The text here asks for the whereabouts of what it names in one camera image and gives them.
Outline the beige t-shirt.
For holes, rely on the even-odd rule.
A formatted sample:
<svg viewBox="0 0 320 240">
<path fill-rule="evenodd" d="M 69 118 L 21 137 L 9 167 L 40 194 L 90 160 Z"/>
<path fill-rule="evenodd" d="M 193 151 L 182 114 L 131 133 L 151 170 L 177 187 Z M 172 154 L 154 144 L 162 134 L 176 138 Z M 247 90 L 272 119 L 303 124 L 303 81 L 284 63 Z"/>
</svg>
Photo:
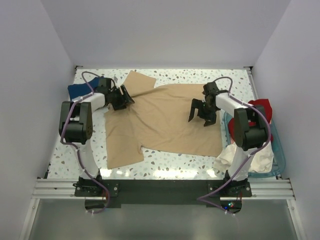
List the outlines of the beige t-shirt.
<svg viewBox="0 0 320 240">
<path fill-rule="evenodd" d="M 192 100 L 203 99 L 203 85 L 155 83 L 130 71 L 124 85 L 134 103 L 105 113 L 108 169 L 142 162 L 142 148 L 209 157 L 222 152 L 220 122 L 205 126 L 197 116 L 189 120 Z"/>
</svg>

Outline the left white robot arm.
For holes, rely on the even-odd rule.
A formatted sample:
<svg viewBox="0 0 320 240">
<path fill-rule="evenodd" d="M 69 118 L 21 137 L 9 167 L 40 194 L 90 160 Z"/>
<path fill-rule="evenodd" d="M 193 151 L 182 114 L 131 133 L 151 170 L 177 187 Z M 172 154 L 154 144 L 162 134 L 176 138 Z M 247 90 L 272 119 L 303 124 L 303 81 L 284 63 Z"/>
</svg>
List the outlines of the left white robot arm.
<svg viewBox="0 0 320 240">
<path fill-rule="evenodd" d="M 112 106 L 116 111 L 123 110 L 134 100 L 123 84 L 117 86 L 112 78 L 102 76 L 82 84 L 69 85 L 67 89 L 69 100 L 61 104 L 58 131 L 60 142 L 72 147 L 79 166 L 75 192 L 108 198 L 108 189 L 102 183 L 91 146 L 93 112 L 107 106 Z"/>
</svg>

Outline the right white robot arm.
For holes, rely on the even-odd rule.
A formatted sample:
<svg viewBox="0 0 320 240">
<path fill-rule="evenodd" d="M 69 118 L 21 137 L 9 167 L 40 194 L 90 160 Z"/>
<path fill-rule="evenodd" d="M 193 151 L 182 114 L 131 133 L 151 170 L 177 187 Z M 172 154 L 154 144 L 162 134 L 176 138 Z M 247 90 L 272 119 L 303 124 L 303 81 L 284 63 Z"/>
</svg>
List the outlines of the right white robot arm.
<svg viewBox="0 0 320 240">
<path fill-rule="evenodd" d="M 248 182 L 249 168 L 256 153 L 264 149 L 271 141 L 271 128 L 265 108 L 262 105 L 250 105 L 232 96 L 230 90 L 220 90 L 215 81 L 203 86 L 203 100 L 192 99 L 188 121 L 197 111 L 204 126 L 216 123 L 217 111 L 224 110 L 234 119 L 235 155 L 229 169 L 225 172 L 223 184 L 216 190 L 197 200 L 204 201 L 215 194 L 225 193 L 235 196 Z"/>
</svg>

